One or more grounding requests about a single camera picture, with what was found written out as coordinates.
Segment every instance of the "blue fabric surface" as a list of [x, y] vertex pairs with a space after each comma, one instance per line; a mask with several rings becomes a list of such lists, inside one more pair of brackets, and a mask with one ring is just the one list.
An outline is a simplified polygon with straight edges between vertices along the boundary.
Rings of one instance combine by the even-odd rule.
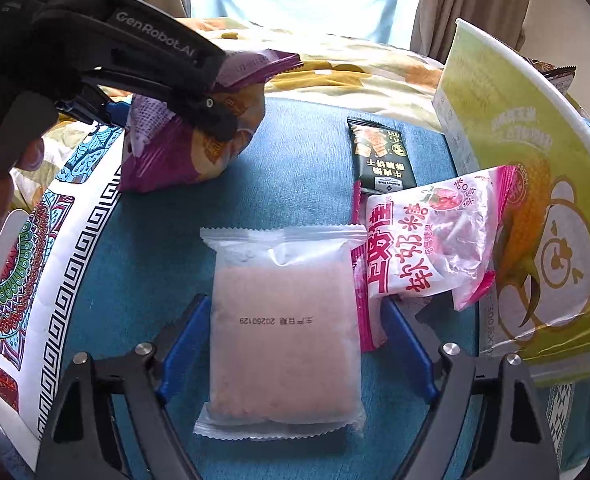
[[[455, 176], [440, 134], [380, 116], [291, 100], [267, 99], [251, 145], [219, 178], [146, 195], [124, 195], [112, 213], [75, 300], [64, 363], [75, 352], [121, 354], [151, 340], [196, 293], [210, 294], [215, 253], [199, 228], [277, 228], [339, 224], [352, 208], [347, 116], [380, 121], [402, 132], [419, 185]], [[476, 353], [476, 312], [454, 312], [448, 294], [421, 316], [442, 341]], [[204, 350], [169, 413], [205, 479], [389, 479], [414, 440], [427, 407], [410, 391], [403, 362], [385, 345], [364, 354], [363, 436], [351, 430], [280, 442], [222, 442], [192, 433], [208, 396]], [[469, 410], [449, 478], [458, 478], [476, 425]], [[136, 478], [147, 478], [132, 430], [118, 404], [118, 423]]]
[[575, 383], [572, 411], [560, 460], [562, 471], [579, 466], [590, 456], [590, 380]]

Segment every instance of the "cartoon bear illustration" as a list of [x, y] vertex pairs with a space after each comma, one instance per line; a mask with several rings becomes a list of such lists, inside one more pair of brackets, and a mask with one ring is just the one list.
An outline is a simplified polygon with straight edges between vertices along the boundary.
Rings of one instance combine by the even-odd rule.
[[590, 308], [590, 226], [567, 180], [553, 187], [537, 252], [520, 266], [524, 282], [508, 280], [499, 291], [508, 338], [521, 344], [537, 327], [565, 325]]

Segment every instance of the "metal screw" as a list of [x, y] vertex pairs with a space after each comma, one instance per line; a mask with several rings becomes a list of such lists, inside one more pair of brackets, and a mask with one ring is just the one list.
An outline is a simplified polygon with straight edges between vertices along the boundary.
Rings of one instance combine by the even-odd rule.
[[86, 352], [79, 352], [73, 357], [73, 363], [76, 365], [83, 365], [88, 361], [88, 354]]
[[137, 355], [148, 355], [153, 351], [153, 346], [149, 342], [139, 343], [135, 346], [135, 354]]
[[517, 354], [508, 354], [506, 356], [506, 360], [508, 361], [509, 365], [517, 366], [521, 364], [521, 357]]
[[448, 355], [459, 355], [461, 352], [461, 348], [457, 343], [446, 343], [442, 348]]

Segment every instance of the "blue gripper pad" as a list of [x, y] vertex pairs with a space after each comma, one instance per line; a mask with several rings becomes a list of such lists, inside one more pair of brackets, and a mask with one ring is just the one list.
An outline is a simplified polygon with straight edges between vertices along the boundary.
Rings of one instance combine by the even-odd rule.
[[128, 101], [118, 101], [116, 103], [108, 103], [106, 111], [110, 115], [113, 123], [118, 124], [122, 128], [126, 127], [126, 119], [130, 111], [130, 99]]
[[184, 326], [177, 341], [164, 360], [164, 374], [157, 395], [169, 402], [183, 386], [186, 373], [192, 368], [210, 335], [210, 297], [205, 296]]
[[411, 381], [412, 389], [426, 403], [433, 403], [439, 395], [433, 360], [390, 297], [381, 301], [381, 325], [388, 337], [388, 344], [399, 354], [400, 363]]

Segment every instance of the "purple snack bag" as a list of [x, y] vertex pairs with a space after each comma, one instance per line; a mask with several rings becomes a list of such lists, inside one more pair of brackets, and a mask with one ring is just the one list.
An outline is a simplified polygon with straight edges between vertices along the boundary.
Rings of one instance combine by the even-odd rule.
[[302, 65], [297, 54], [229, 53], [211, 97], [238, 118], [229, 142], [219, 142], [171, 112], [166, 103], [133, 95], [126, 122], [121, 191], [148, 192], [214, 178], [248, 146], [264, 118], [264, 83]]

